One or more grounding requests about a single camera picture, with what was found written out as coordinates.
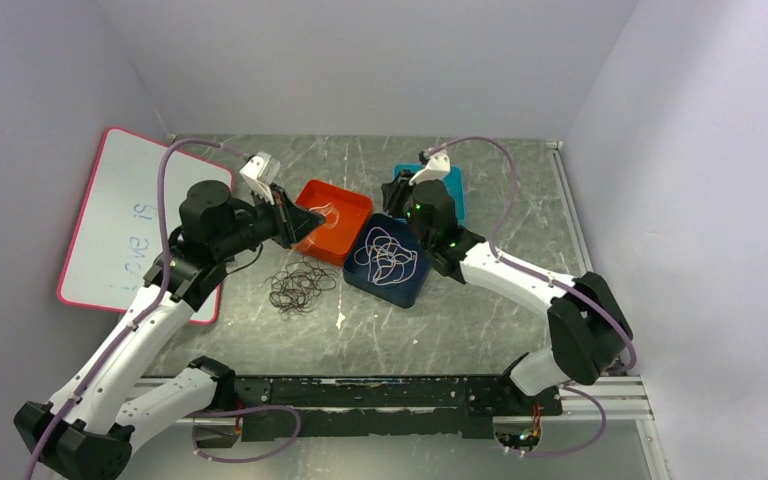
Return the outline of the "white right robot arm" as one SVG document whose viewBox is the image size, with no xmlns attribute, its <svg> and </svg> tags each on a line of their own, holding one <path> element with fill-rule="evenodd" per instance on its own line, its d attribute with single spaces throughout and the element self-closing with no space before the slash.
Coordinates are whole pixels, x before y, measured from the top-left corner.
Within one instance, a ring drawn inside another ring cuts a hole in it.
<svg viewBox="0 0 768 480">
<path fill-rule="evenodd" d="M 548 346 L 512 362 L 503 373 L 502 406 L 522 414 L 538 393 L 568 382 L 594 384 L 630 348 L 633 333 L 605 279 L 540 269 L 493 249 L 459 224 L 443 182 L 416 186 L 410 174 L 381 186 L 384 211 L 406 220 L 424 256 L 443 277 L 482 287 L 545 318 Z"/>
</svg>

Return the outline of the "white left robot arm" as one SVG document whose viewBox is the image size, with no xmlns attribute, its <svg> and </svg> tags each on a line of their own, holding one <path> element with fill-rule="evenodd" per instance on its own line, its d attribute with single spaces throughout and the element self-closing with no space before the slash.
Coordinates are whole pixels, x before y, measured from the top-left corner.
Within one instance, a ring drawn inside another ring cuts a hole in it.
<svg viewBox="0 0 768 480">
<path fill-rule="evenodd" d="M 193 185 L 180 225 L 161 233 L 162 251 L 114 331 L 44 403 L 27 402 L 15 427 L 29 449 L 26 474 L 44 465 L 65 479 L 114 479 L 149 439 L 189 415 L 237 416 L 236 375 L 206 356 L 136 399 L 128 394 L 160 348 L 224 281 L 228 263 L 266 241 L 290 249 L 321 226 L 277 185 L 265 198 L 236 198 L 219 181 Z"/>
</svg>

